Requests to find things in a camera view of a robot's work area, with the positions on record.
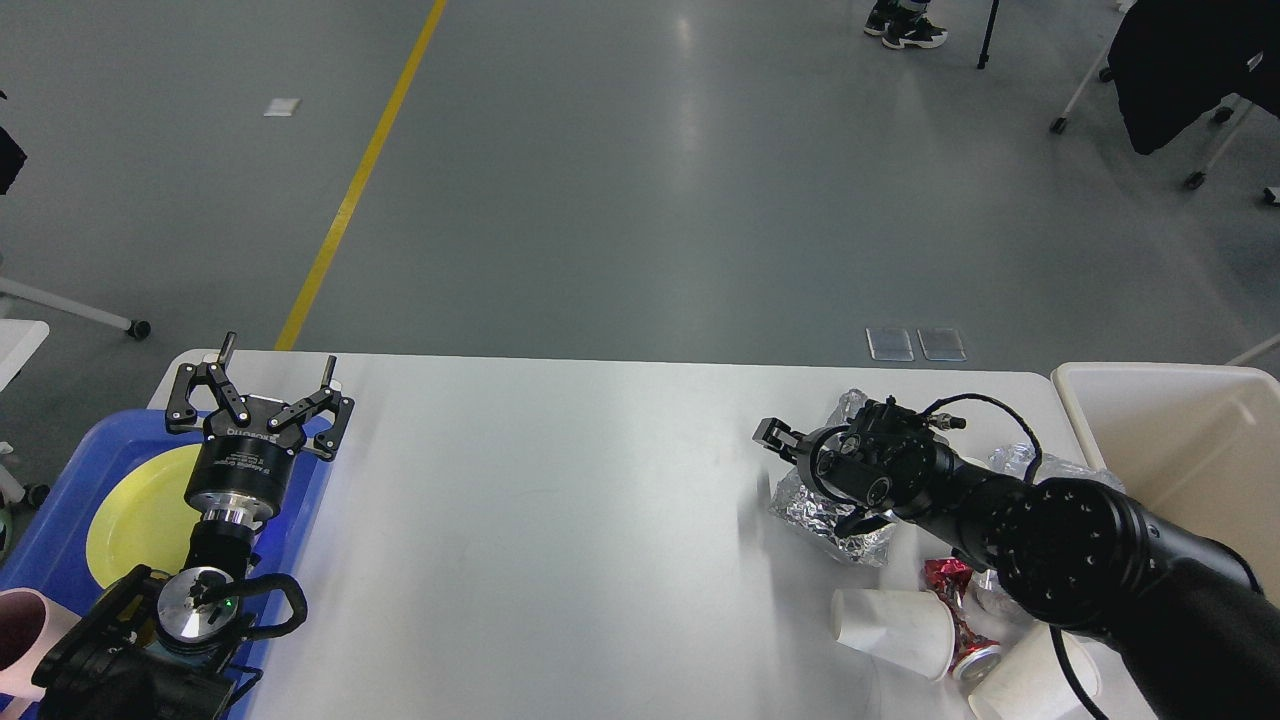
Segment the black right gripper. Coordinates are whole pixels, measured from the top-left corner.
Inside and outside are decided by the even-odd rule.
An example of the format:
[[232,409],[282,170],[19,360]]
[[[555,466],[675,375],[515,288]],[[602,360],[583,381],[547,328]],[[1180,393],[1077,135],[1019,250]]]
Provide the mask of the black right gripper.
[[869,400],[845,423],[795,430],[763,418],[751,441],[786,462],[805,462],[805,487],[845,514],[836,537],[876,533],[893,521],[940,521],[946,516],[946,424],[938,400],[913,411],[893,400]]

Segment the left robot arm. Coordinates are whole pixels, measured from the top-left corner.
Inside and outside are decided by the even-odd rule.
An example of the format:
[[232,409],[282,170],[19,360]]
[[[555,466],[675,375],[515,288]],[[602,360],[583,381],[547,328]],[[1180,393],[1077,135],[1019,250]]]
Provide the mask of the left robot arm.
[[337,456],[355,401],[329,356],[317,388],[292,402],[238,391],[236,334],[182,363],[163,414],[173,436],[198,434],[183,489],[196,518],[175,571],[136,564],[35,666],[41,719],[223,719],[261,679],[241,651],[300,629],[300,583],[257,552],[288,510],[305,455]]

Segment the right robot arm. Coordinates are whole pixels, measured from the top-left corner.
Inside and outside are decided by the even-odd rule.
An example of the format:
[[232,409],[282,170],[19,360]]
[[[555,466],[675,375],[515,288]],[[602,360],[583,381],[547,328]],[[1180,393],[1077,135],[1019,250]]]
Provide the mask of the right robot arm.
[[942,439],[965,421],[940,398],[923,411],[867,400],[809,433],[765,418],[754,441],[812,492],[850,509],[838,536],[890,518],[950,544],[1050,626],[1074,689],[1064,633],[1116,651],[1161,719],[1257,719],[1279,698],[1279,616],[1252,566],[1097,480],[1034,482],[968,462]]

